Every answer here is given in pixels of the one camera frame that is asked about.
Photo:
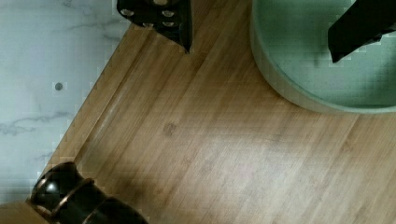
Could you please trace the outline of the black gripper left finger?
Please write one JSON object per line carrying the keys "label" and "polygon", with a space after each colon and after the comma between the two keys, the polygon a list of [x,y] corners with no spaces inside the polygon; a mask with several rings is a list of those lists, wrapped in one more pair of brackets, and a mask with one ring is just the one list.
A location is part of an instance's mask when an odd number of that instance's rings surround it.
{"label": "black gripper left finger", "polygon": [[190,52],[191,0],[117,0],[117,11],[134,25],[152,28]]}

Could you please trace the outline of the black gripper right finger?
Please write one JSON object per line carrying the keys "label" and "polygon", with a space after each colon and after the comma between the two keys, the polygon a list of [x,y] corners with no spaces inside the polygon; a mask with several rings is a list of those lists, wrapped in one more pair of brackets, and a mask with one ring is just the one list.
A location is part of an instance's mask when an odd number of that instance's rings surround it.
{"label": "black gripper right finger", "polygon": [[356,49],[395,31],[396,0],[356,0],[329,28],[328,48],[338,63]]}

